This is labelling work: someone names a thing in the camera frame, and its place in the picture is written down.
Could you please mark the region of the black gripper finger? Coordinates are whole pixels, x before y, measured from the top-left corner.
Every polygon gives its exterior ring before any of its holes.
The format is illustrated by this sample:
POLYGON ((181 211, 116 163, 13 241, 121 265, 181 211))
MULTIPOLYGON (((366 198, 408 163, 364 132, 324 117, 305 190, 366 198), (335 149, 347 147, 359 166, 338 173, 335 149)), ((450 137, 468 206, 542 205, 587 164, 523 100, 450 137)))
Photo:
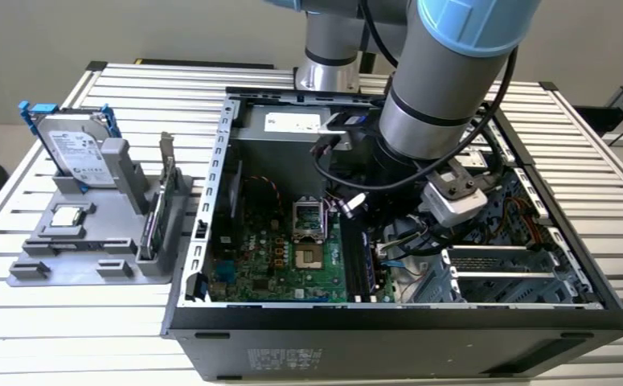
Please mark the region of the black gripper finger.
POLYGON ((354 220, 366 213, 368 195, 364 192, 342 199, 342 214, 354 220))

